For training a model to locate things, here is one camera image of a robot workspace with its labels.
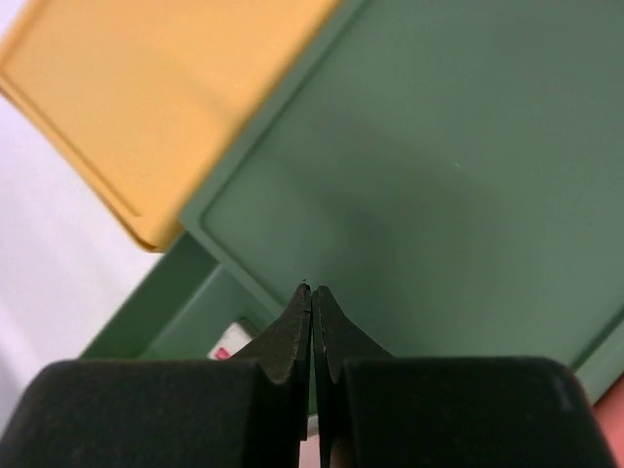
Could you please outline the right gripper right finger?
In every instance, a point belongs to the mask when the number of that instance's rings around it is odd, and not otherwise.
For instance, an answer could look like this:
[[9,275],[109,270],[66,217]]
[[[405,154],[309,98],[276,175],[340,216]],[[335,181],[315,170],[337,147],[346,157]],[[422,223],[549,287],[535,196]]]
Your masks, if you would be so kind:
[[391,354],[344,314],[327,286],[312,293],[312,329],[320,462],[323,467],[354,467],[351,397],[342,378],[343,365],[349,359]]

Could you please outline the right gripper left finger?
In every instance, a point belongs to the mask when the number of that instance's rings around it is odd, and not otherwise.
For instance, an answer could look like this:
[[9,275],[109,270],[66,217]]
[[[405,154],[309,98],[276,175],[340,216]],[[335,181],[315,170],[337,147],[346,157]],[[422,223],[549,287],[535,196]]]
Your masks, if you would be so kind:
[[255,361],[272,384],[286,391],[289,424],[307,438],[311,365],[312,293],[299,284],[282,314],[234,354],[233,361]]

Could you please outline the yellow drawer box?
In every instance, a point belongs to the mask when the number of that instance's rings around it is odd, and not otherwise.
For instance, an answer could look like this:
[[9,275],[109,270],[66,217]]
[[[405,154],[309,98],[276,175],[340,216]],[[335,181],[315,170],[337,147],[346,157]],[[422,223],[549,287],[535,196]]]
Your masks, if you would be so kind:
[[336,10],[334,1],[29,1],[1,91],[145,249]]

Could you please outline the red drawer box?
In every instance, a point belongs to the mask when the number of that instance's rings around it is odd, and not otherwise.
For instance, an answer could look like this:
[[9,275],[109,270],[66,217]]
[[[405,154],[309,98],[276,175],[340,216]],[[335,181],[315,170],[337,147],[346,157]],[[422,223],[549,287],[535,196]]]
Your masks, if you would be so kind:
[[624,378],[618,380],[595,404],[595,414],[619,468],[624,467]]

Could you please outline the green drawer box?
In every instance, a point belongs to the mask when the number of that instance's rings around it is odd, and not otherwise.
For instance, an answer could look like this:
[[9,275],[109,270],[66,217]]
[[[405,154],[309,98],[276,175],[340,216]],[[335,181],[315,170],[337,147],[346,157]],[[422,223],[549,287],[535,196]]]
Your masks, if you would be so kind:
[[397,356],[623,371],[623,5],[349,1],[85,350],[195,359],[327,286]]

